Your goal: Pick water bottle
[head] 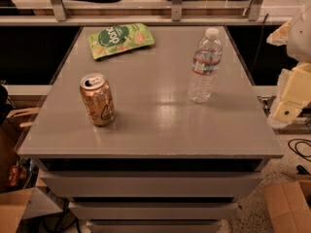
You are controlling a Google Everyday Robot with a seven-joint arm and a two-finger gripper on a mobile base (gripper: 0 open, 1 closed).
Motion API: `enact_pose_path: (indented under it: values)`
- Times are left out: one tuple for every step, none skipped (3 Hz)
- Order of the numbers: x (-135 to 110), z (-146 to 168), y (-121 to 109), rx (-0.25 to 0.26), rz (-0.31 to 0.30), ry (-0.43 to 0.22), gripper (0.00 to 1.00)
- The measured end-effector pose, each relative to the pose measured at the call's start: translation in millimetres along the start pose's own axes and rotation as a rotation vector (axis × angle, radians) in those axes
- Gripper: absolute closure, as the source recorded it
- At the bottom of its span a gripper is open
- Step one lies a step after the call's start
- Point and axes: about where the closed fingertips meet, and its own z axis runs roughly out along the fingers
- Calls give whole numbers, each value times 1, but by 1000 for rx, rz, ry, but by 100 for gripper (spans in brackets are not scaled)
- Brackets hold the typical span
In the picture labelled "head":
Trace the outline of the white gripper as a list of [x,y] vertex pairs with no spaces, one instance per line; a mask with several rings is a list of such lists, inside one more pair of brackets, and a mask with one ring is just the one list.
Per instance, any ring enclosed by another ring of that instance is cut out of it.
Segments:
[[270,33],[266,42],[277,47],[287,44],[287,55],[300,61],[292,70],[282,70],[267,119],[271,127],[284,128],[311,103],[311,64],[306,63],[311,62],[311,1]]

